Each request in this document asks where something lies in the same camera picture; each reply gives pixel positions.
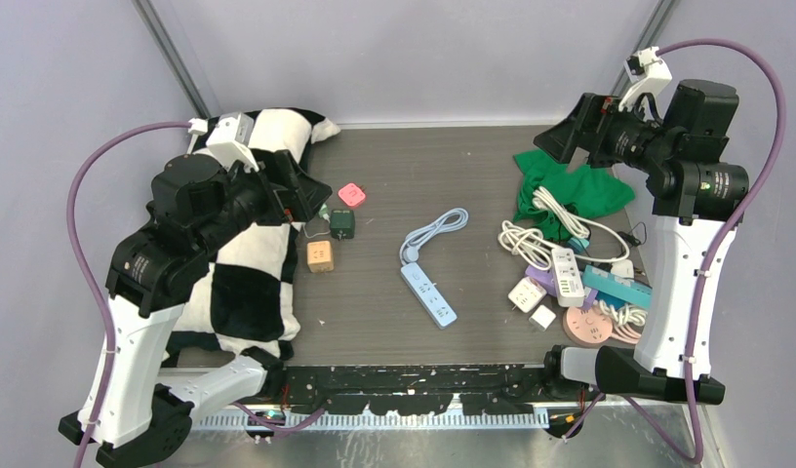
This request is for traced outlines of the light green small plug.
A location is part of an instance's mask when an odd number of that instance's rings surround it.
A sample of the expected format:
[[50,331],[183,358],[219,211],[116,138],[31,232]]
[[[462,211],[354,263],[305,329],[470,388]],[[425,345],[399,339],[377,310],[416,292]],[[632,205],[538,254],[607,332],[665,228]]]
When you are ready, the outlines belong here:
[[325,235],[329,235],[331,233],[331,230],[330,230],[330,221],[331,221],[330,210],[329,210],[329,207],[326,204],[322,205],[322,207],[320,208],[317,216],[325,222],[326,226],[325,226],[325,228],[322,231],[314,232],[314,233],[309,233],[307,227],[304,226],[302,232],[303,232],[303,235],[305,236],[306,239],[313,239],[315,237],[325,236]]

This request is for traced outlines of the dark green cube adapter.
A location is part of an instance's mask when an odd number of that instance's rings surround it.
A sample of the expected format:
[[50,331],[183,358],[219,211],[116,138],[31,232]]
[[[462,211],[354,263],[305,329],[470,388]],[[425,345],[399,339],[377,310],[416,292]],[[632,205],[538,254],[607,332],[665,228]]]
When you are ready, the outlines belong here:
[[349,240],[355,237],[355,212],[350,209],[335,209],[330,212],[330,236],[337,240]]

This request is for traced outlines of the pink small plug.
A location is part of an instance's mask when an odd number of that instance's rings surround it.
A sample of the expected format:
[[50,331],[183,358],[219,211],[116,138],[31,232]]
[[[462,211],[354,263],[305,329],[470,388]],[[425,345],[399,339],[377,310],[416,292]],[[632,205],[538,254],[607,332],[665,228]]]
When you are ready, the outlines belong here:
[[349,182],[338,191],[338,198],[350,209],[358,208],[367,199],[365,190],[354,182]]

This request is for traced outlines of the orange cube adapter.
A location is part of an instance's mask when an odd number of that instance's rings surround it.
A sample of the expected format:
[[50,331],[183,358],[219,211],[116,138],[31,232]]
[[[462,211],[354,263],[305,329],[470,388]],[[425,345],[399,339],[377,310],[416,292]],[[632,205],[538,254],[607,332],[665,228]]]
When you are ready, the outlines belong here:
[[313,241],[306,245],[306,263],[312,273],[325,273],[335,269],[332,243]]

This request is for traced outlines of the white power strip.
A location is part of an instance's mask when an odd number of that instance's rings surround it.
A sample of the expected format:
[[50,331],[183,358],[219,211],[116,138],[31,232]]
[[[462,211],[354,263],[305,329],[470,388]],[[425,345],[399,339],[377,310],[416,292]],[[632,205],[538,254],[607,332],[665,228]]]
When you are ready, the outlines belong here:
[[574,252],[568,248],[553,248],[550,252],[556,298],[562,307],[580,308],[586,292],[577,267]]

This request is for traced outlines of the white tiger cube socket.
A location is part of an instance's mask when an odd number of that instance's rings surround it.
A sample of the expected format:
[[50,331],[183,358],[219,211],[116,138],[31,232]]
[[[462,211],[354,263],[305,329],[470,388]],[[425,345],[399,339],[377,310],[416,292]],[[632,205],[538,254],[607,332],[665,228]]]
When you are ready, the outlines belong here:
[[530,277],[522,278],[508,293],[513,306],[523,313],[530,313],[547,296],[546,289]]

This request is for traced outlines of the white charger plug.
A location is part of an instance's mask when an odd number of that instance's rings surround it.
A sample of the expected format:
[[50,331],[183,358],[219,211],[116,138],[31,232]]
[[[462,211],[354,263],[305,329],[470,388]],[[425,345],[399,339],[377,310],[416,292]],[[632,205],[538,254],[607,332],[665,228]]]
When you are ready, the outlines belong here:
[[556,313],[545,305],[539,305],[529,317],[529,323],[538,330],[546,331],[556,320]]

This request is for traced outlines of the light blue power strip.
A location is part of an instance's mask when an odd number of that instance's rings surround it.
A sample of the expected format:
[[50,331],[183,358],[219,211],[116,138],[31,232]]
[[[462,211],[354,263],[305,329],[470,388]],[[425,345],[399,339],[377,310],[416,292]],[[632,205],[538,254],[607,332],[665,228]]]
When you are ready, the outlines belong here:
[[456,312],[438,291],[420,266],[413,262],[403,265],[400,274],[417,298],[423,309],[427,312],[433,323],[443,330],[452,325],[458,318]]

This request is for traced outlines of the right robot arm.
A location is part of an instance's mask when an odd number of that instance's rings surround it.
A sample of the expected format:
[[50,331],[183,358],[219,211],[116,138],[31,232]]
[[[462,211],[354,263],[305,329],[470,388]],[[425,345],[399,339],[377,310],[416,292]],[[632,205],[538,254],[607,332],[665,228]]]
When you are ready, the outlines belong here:
[[568,399],[581,383],[670,403],[724,400],[726,388],[711,374],[708,340],[719,274],[736,234],[733,214],[749,191],[746,169],[721,161],[739,98],[731,86],[687,79],[663,115],[642,113],[654,105],[650,94],[623,106],[617,97],[585,93],[565,119],[534,139],[559,163],[583,149],[591,167],[621,163],[643,172],[660,252],[638,344],[554,346],[540,376],[554,400]]

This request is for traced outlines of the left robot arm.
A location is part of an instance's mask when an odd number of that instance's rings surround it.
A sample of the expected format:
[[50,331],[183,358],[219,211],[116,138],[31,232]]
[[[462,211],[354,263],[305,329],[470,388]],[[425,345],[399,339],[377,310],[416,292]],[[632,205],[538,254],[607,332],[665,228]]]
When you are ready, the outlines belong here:
[[145,467],[172,456],[192,425],[254,397],[275,402],[281,360],[257,347],[187,384],[159,382],[163,354],[194,285],[212,257],[252,226],[308,221],[332,188],[306,173],[290,152],[260,150],[255,164],[224,166],[206,154],[170,160],[151,182],[147,224],[116,248],[99,297],[112,319],[92,390],[60,420],[73,444],[98,444],[104,467]]

